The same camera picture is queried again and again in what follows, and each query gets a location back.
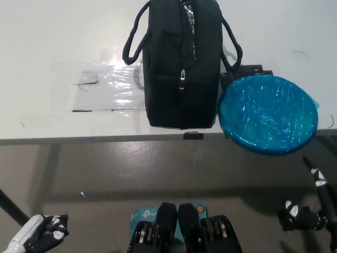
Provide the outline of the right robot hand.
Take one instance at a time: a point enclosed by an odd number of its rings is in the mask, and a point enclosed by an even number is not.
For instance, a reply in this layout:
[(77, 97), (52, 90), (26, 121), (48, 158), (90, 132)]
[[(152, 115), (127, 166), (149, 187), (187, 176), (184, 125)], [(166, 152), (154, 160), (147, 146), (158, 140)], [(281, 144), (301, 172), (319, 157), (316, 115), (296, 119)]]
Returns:
[(319, 167), (308, 157), (303, 157), (304, 164), (313, 176), (321, 210), (314, 212), (308, 206), (301, 207), (291, 200), (286, 200), (284, 207), (277, 211), (280, 224), (285, 231), (327, 229), (336, 233), (336, 192), (329, 185)]

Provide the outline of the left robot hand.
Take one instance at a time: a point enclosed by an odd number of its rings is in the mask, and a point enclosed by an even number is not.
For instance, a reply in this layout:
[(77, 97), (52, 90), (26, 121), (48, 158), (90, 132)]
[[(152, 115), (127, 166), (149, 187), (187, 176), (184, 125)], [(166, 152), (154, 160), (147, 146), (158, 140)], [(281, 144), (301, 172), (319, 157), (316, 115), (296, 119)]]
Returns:
[(3, 253), (45, 253), (69, 235), (67, 224), (68, 215), (34, 215), (11, 239)]

